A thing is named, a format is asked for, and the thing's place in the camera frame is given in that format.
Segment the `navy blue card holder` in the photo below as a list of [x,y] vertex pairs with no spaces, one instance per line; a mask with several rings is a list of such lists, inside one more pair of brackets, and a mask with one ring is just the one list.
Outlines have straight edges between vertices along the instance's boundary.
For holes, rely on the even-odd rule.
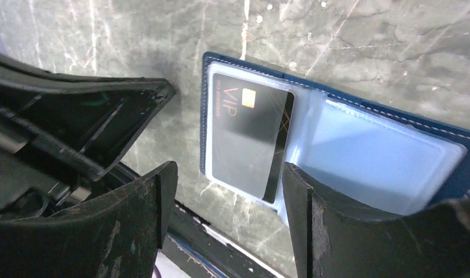
[[[294,94],[273,203],[215,180],[213,75]],[[200,170],[206,178],[287,221],[282,166],[295,164],[321,183],[376,209],[410,215],[445,199],[470,199],[470,130],[355,97],[332,87],[215,52],[202,61]]]

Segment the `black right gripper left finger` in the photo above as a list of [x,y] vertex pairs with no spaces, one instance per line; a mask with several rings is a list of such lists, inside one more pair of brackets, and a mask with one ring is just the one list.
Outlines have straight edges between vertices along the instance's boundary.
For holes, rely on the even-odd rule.
[[168,161],[50,217],[0,221],[0,277],[151,277],[177,180]]

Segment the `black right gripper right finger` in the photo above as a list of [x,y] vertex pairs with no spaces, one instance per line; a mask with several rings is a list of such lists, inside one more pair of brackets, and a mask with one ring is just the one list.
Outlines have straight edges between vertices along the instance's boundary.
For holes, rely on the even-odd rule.
[[470,200],[388,213],[285,163],[283,194],[299,277],[470,277]]

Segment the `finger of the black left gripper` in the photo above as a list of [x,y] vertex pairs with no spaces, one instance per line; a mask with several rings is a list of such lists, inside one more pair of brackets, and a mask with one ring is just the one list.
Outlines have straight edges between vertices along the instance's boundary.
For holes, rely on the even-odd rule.
[[175,93],[164,78],[57,74],[0,54],[0,119],[92,181],[120,162]]

